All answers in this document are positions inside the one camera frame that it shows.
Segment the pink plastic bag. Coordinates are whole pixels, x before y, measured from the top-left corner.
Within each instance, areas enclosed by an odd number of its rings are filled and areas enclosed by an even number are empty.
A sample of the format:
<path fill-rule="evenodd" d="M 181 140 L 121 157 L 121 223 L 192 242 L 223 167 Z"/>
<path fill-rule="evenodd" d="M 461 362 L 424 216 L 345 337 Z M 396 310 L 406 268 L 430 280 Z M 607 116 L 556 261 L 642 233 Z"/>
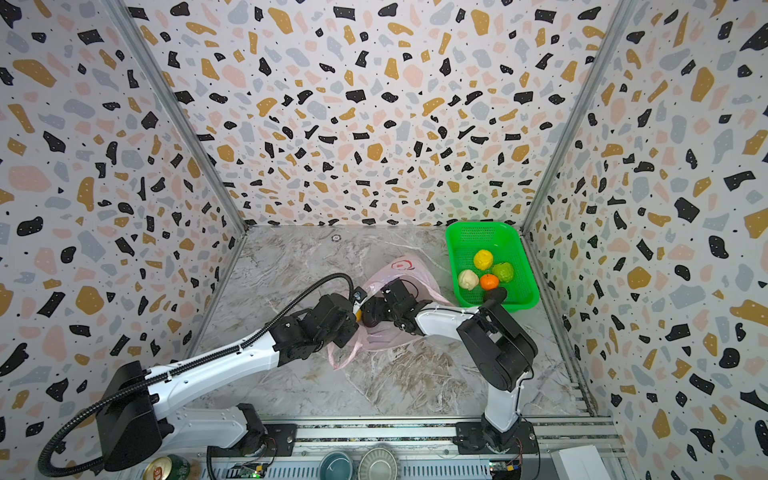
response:
<path fill-rule="evenodd" d="M 441 294 L 437 280 L 427 265 L 415 254 L 407 254 L 387 263 L 363 284 L 363 289 L 369 294 L 374 294 L 389 281 L 397 279 L 413 282 L 416 285 L 418 300 L 450 305 L 450 302 Z M 351 352 L 344 358 L 338 358 L 339 347 L 331 343 L 327 347 L 327 358 L 334 370 L 341 370 L 364 351 L 388 350 L 406 345 L 416 339 L 416 334 L 399 329 L 391 321 L 382 320 L 376 326 L 365 326 L 360 322 L 360 327 L 351 339 Z"/>

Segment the beige pear fruit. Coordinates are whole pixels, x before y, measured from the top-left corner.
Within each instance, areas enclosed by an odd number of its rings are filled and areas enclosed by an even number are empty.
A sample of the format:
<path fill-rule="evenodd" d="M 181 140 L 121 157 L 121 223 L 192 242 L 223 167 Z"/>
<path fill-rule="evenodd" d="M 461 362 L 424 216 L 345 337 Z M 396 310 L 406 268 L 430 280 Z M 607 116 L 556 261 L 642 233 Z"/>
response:
<path fill-rule="evenodd" d="M 480 284 L 478 275 L 471 269 L 465 269 L 457 276 L 457 285 L 460 289 L 472 291 Z"/>

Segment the orange fruit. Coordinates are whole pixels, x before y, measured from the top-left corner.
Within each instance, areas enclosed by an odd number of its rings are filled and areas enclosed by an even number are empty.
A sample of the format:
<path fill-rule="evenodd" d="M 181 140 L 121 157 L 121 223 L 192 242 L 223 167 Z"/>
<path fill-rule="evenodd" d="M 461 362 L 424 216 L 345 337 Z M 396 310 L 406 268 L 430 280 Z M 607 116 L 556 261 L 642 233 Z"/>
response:
<path fill-rule="evenodd" d="M 480 286 L 484 291 L 490 291 L 498 288 L 500 280 L 496 275 L 484 274 L 480 277 Z"/>

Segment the yellow lemon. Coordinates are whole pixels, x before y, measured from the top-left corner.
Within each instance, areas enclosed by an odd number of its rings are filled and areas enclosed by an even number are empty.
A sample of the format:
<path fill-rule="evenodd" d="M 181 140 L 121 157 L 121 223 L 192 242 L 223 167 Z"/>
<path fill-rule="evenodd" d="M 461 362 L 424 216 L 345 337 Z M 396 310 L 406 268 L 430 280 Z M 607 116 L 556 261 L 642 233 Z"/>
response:
<path fill-rule="evenodd" d="M 488 271 L 494 264 L 494 256 L 489 250 L 478 250 L 473 257 L 473 265 L 481 271 Z"/>

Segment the green custard apple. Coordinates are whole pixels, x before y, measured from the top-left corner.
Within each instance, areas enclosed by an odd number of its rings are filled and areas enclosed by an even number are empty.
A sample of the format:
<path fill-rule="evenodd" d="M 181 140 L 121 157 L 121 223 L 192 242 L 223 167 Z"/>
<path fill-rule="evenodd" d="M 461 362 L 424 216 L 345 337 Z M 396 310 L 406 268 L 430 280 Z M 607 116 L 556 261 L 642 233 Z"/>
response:
<path fill-rule="evenodd" d="M 514 279 L 515 270 L 511 263 L 501 262 L 493 265 L 491 273 L 500 283 L 509 283 Z"/>

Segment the dark avocado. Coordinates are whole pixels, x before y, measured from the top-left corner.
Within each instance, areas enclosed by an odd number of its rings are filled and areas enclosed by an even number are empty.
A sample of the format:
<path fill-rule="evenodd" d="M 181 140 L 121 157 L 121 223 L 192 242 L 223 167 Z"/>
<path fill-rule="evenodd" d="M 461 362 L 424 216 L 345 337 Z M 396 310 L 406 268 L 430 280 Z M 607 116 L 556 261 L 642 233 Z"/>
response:
<path fill-rule="evenodd" d="M 487 290 L 483 295 L 483 303 L 491 302 L 493 304 L 502 305 L 507 299 L 507 290 L 503 287 L 496 287 L 491 290 Z"/>

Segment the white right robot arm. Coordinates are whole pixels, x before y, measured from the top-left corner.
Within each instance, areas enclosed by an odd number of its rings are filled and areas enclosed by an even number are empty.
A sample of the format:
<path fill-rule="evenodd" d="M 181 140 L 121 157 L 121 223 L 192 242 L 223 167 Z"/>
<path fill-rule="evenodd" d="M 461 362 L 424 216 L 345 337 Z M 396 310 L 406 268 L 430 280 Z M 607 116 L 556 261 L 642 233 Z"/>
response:
<path fill-rule="evenodd" d="M 477 307 L 459 308 L 433 300 L 419 300 L 404 280 L 393 280 L 360 304 L 362 323 L 375 327 L 388 322 L 413 336 L 441 336 L 459 340 L 488 385 L 487 403 L 477 433 L 458 433 L 465 449 L 505 453 L 518 446 L 522 422 L 519 394 L 523 382 L 534 377 L 538 347 L 504 308 L 507 291 L 486 291 Z"/>

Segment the green plastic basket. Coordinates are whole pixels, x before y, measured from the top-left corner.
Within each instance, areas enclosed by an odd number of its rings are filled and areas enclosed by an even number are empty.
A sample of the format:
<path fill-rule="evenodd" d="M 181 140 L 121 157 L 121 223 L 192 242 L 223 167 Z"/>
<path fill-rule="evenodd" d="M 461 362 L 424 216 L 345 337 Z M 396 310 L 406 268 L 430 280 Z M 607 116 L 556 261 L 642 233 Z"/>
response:
<path fill-rule="evenodd" d="M 483 301 L 484 290 L 480 284 L 472 291 L 460 289 L 457 276 L 465 269 L 473 270 L 479 277 L 492 274 L 491 269 L 481 271 L 474 267 L 473 257 L 478 250 L 489 250 L 494 264 L 509 262 L 515 270 L 514 279 L 500 283 L 508 296 L 503 307 L 509 312 L 535 307 L 540 294 L 518 232 L 510 225 L 499 222 L 458 222 L 446 230 L 446 244 L 452 271 L 454 294 L 464 307 L 478 306 Z"/>

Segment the teal ceramic bowl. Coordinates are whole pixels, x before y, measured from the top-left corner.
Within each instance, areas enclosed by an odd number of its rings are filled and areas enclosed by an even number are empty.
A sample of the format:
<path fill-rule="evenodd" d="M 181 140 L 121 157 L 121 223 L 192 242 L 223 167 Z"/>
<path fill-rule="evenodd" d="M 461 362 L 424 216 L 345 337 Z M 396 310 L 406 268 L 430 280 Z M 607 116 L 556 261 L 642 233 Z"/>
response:
<path fill-rule="evenodd" d="M 320 462 L 317 478 L 319 480 L 352 480 L 355 472 L 354 462 L 345 452 L 336 451 L 327 454 Z"/>

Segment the green circuit board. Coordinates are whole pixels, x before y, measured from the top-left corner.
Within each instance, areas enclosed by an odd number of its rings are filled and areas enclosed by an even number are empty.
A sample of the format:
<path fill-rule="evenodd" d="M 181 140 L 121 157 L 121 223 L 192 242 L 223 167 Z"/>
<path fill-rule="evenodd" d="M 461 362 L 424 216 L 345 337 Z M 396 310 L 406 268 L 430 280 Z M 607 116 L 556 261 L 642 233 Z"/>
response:
<path fill-rule="evenodd" d="M 237 463 L 226 472 L 226 479 L 264 479 L 268 466 L 258 462 Z"/>

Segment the grey ribbed plate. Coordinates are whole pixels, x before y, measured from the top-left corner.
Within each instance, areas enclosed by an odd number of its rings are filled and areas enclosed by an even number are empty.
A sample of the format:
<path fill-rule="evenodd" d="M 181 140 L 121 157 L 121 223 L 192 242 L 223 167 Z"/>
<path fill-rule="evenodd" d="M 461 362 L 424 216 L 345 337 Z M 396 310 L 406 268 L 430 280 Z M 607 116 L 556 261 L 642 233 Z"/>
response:
<path fill-rule="evenodd" d="M 397 480 L 399 467 L 395 455 L 385 447 L 367 451 L 358 466 L 359 480 Z"/>

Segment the right circuit board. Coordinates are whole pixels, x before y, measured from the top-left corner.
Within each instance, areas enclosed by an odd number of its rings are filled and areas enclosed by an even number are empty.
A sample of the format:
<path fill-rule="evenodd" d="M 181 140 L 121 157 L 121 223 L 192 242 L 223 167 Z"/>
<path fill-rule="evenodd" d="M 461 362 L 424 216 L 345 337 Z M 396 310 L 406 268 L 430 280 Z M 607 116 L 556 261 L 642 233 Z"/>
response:
<path fill-rule="evenodd" d="M 492 480 L 520 480 L 522 478 L 522 461 L 491 461 L 489 471 Z"/>

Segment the aluminium corner post left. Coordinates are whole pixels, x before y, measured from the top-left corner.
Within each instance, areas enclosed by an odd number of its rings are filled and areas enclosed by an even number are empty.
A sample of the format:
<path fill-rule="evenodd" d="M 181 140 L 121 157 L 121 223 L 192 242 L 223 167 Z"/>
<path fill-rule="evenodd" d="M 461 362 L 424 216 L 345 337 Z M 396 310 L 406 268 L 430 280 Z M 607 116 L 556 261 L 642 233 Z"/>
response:
<path fill-rule="evenodd" d="M 139 28 L 135 25 L 124 1 L 103 1 L 104 8 L 120 35 L 126 41 L 147 81 L 176 127 L 184 144 L 190 148 L 195 160 L 206 175 L 208 183 L 241 236 L 247 234 L 247 225 L 240 217 L 238 209 L 229 196 L 214 165 L 211 163 L 201 141 L 192 129 L 182 111 L 172 89 L 165 81 L 160 66 L 144 41 Z"/>

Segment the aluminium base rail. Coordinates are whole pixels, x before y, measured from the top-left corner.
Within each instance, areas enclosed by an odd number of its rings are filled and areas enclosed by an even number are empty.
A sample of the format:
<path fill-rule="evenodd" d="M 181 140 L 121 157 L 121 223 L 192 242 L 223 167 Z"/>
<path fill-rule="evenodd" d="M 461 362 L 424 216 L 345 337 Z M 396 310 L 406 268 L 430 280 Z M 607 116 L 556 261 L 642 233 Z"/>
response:
<path fill-rule="evenodd" d="M 213 457 L 205 447 L 175 451 L 197 461 L 202 479 L 226 479 L 237 463 L 268 466 L 264 479 L 315 479 L 321 460 L 341 451 L 354 462 L 353 478 L 363 455 L 376 447 L 396 457 L 400 479 L 491 479 L 491 461 L 522 461 L 521 479 L 559 479 L 551 454 L 561 449 L 594 445 L 611 479 L 633 478 L 629 460 L 613 423 L 598 417 L 531 417 L 522 420 L 516 448 L 505 453 L 470 451 L 456 444 L 458 433 L 477 433 L 474 417 L 269 417 L 267 426 L 289 425 L 295 432 L 286 443 L 287 456 L 265 453 Z"/>

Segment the aluminium corner post right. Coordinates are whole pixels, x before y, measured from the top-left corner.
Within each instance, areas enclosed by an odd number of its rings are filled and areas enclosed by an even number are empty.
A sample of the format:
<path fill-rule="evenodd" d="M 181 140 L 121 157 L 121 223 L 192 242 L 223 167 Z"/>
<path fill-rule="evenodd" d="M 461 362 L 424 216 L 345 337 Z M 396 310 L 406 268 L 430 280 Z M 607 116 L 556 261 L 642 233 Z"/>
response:
<path fill-rule="evenodd" d="M 605 38 L 596 53 L 595 60 L 590 68 L 586 80 L 579 92 L 575 105 L 571 110 L 567 122 L 554 150 L 553 157 L 549 166 L 541 177 L 539 188 L 534 196 L 529 211 L 521 227 L 521 234 L 524 238 L 533 230 L 537 215 L 544 208 L 547 198 L 547 192 L 554 183 L 555 176 L 563 165 L 568 151 L 570 150 L 579 126 L 590 108 L 591 101 L 600 85 L 602 75 L 605 73 L 610 63 L 613 51 L 619 42 L 622 32 L 637 5 L 635 0 L 621 0 L 608 24 L 605 32 Z"/>

